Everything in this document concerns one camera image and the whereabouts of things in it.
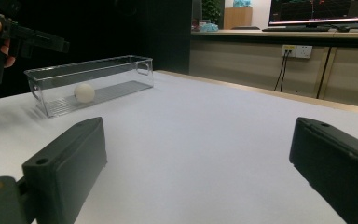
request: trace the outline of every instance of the table surface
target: table surface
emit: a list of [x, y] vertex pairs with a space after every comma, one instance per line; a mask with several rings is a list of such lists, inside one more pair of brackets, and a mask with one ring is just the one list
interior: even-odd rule
[[152, 89], [53, 119], [31, 93], [0, 99], [0, 175], [19, 179], [58, 135], [102, 117], [108, 164], [76, 224], [344, 223], [288, 158], [297, 117], [358, 138], [358, 107], [165, 72], [154, 79]]

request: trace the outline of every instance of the transparent bin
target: transparent bin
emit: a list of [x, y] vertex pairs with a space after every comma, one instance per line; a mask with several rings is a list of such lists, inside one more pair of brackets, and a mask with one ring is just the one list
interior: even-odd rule
[[36, 106], [49, 118], [153, 87], [152, 59], [133, 55], [24, 73]]

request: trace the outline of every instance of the container handle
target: container handle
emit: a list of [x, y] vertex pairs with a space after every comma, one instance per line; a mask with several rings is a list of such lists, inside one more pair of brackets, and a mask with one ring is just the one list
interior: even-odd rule
[[35, 90], [37, 90], [38, 87], [36, 85], [34, 85], [34, 83], [32, 81], [29, 81], [29, 83], [30, 83], [30, 87], [31, 87], [30, 89], [31, 89], [32, 95], [34, 96], [34, 98], [36, 98], [36, 100], [40, 101], [39, 96], [37, 96], [36, 93], [34, 92]]
[[[143, 72], [143, 71], [141, 71], [141, 70], [138, 70], [139, 64], [146, 66], [146, 68], [147, 68], [147, 73], [145, 73], [145, 72]], [[136, 72], [137, 72], [138, 74], [148, 76], [148, 75], [149, 75], [149, 71], [150, 71], [149, 64], [147, 64], [147, 63], [137, 63], [137, 64], [136, 64]]]

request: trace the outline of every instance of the wooden cabinet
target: wooden cabinet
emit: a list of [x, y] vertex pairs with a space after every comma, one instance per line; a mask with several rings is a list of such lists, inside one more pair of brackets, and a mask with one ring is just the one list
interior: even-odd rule
[[252, 23], [251, 7], [226, 7], [224, 29], [230, 30], [236, 26], [250, 26]]
[[[284, 61], [283, 44], [313, 46], [312, 54]], [[358, 106], [358, 33], [195, 33], [190, 75]]]

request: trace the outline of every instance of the computer monitor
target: computer monitor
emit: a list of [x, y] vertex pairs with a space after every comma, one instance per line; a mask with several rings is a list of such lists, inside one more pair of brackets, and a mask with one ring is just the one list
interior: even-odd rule
[[358, 23], [358, 0], [271, 0], [269, 26]]

